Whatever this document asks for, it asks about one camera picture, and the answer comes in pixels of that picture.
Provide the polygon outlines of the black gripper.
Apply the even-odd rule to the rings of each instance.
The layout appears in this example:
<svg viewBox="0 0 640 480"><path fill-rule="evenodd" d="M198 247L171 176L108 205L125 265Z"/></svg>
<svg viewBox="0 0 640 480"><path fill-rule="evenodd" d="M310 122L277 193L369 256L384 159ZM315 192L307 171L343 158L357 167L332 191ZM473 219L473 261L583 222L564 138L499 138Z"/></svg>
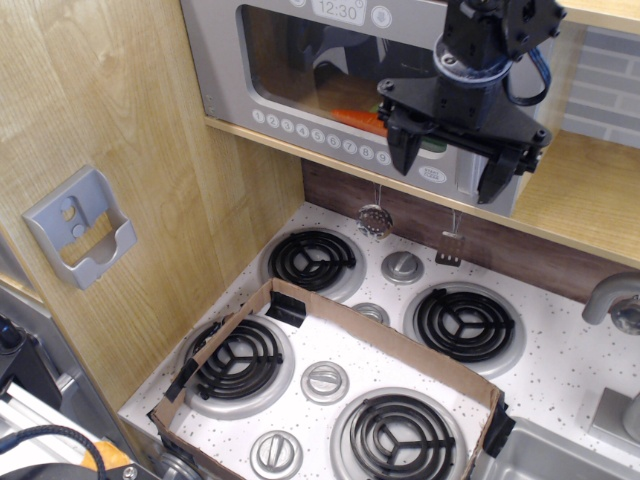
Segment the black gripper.
<svg viewBox="0 0 640 480"><path fill-rule="evenodd" d="M552 134L522 109L545 99L551 72L542 55L530 59L543 88L529 98L513 94L512 63L504 57L492 69L478 72L463 65L460 73L437 57L430 77L381 80L378 118L387 128L394 168L407 175L426 137L480 154L489 162L478 185L479 204L492 203L515 173L534 172Z"/></svg>

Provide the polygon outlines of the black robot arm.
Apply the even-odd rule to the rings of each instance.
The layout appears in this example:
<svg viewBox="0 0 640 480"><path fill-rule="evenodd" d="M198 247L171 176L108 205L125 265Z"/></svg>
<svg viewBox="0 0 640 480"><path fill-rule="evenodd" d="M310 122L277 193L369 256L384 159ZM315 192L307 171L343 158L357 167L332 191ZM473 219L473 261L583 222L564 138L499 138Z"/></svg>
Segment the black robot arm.
<svg viewBox="0 0 640 480"><path fill-rule="evenodd" d="M449 2L434 76L378 85L394 167L407 174L424 137L479 154L487 160L480 204L534 172L552 134L525 110L549 92L551 71L538 47L558 36L565 16L555 1Z"/></svg>

